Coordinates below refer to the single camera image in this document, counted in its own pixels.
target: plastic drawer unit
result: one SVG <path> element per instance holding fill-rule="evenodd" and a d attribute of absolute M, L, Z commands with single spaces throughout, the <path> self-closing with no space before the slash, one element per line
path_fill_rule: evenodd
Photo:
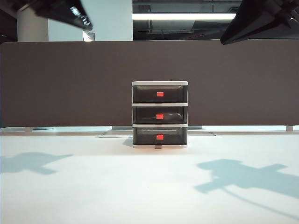
<path fill-rule="evenodd" d="M 186 124 L 187 103 L 133 104 L 133 124 Z"/>
<path fill-rule="evenodd" d="M 187 146 L 188 82 L 133 82 L 133 146 Z"/>

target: drawer front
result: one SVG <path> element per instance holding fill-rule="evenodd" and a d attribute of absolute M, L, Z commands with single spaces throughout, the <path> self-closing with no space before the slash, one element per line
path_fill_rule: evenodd
<path fill-rule="evenodd" d="M 187 103 L 187 85 L 133 86 L 133 103 Z"/>
<path fill-rule="evenodd" d="M 133 107 L 133 124 L 186 124 L 187 107 Z"/>
<path fill-rule="evenodd" d="M 187 127 L 133 128 L 134 145 L 187 145 Z"/>

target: gray partition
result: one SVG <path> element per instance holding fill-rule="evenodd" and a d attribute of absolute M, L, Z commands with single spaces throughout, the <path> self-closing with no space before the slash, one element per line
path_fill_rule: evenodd
<path fill-rule="evenodd" d="M 131 125 L 131 82 L 189 82 L 189 125 L 299 124 L 299 40 L 1 46 L 4 126 Z"/>

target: ceiling light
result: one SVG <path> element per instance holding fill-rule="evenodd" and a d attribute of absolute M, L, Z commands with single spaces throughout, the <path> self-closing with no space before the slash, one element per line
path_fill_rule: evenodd
<path fill-rule="evenodd" d="M 144 13 L 132 14 L 132 20 L 232 20 L 235 13 Z"/>

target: red tag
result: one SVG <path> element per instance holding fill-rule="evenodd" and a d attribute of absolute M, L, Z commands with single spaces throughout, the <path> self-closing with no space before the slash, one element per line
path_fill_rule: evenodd
<path fill-rule="evenodd" d="M 164 140 L 164 134 L 157 134 L 157 140 Z"/>
<path fill-rule="evenodd" d="M 156 119 L 164 119 L 164 115 L 162 113 L 157 113 Z"/>
<path fill-rule="evenodd" d="M 164 96 L 164 92 L 157 92 L 157 97 L 163 97 Z"/>

